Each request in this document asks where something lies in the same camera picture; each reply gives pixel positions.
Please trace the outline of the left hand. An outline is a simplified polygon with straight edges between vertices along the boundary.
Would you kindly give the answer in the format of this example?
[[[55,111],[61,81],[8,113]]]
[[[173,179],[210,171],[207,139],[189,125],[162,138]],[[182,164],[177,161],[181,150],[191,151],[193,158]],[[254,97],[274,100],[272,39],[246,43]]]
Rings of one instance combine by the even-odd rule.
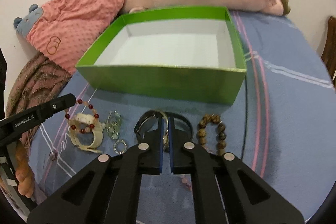
[[[31,198],[35,188],[34,173],[29,166],[27,151],[20,141],[17,143],[15,158],[17,161],[15,176],[19,181],[18,192],[27,198]]]

